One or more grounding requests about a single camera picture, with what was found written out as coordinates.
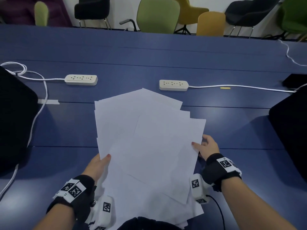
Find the stack of paper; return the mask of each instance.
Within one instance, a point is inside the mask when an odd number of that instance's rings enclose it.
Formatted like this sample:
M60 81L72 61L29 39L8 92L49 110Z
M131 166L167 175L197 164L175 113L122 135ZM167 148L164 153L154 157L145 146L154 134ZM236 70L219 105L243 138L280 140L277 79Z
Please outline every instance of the stack of paper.
M140 89L95 102L100 157L112 155L96 195L114 198L117 229L138 216L187 226L203 213L189 177L206 120L191 119L182 102Z

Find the table surface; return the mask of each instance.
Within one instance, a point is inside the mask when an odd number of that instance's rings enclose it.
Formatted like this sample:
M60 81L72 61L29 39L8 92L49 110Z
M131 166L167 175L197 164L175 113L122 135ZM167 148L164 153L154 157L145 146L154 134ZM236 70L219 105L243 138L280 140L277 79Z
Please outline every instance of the table surface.
M232 87L160 91L160 79L185 80L193 86L249 85L284 89L290 73L306 67L285 57L280 42L187 35L148 34L97 29L0 25L0 62L16 61L45 78L68 74L98 76L94 87L48 82L49 99L34 127L27 159L0 201L0 226L31 229L44 216L54 193L82 172L98 153L94 101L140 88L183 101L191 118L207 119L204 133L217 141L221 153L243 171L243 179L297 229L305 229L301 213L307 207L307 184L294 167L273 130L269 108L289 96L284 92ZM307 44L287 42L290 55L307 63ZM19 67L11 65L11 70ZM40 98L41 82L22 80ZM198 159L195 171L204 160ZM12 171L0 174L4 187ZM238 226L220 193L227 229ZM186 229L220 229L221 216L213 202Z

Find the forearm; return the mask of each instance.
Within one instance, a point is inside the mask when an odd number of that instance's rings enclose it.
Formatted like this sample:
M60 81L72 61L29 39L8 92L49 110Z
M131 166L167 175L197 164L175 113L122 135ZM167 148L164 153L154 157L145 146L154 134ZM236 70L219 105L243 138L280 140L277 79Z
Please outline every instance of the forearm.
M33 230L71 230L75 215L71 207L56 204Z
M240 230L296 229L238 177L223 180L222 193Z

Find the wrist strap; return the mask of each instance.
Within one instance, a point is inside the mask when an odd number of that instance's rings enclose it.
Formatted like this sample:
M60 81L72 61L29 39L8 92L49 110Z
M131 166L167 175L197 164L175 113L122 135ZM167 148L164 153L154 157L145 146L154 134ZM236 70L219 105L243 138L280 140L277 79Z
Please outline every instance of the wrist strap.
M53 197L53 202L49 205L47 213L57 203L72 207L74 209L75 217L85 222L90 214L91 207L95 205L93 178L87 175L79 175L74 179L70 179L65 183L64 187L60 189Z
M222 180L239 177L241 178L242 172L232 162L232 160L224 157L220 153L212 154L206 161L207 166L202 171L201 175L207 184L214 184L213 189L221 192Z

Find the white power strip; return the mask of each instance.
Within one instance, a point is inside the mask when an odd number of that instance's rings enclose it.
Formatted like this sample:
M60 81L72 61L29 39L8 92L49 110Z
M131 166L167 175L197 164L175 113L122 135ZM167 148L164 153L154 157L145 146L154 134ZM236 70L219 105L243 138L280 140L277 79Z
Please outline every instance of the white power strip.
M98 77L96 75L69 74L64 81L67 85L96 85Z
M187 91L189 84L186 81L160 80L159 88L160 90Z

